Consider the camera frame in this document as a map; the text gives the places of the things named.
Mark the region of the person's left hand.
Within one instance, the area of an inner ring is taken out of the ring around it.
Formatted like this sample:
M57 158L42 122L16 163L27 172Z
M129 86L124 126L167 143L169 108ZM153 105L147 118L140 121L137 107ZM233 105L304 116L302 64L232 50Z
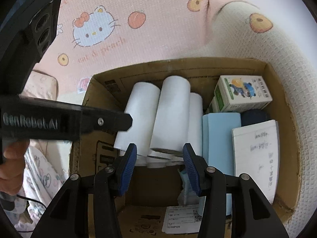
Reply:
M1 192L15 196L22 187L25 169L24 155L29 140L18 140L4 150L5 162L1 164Z

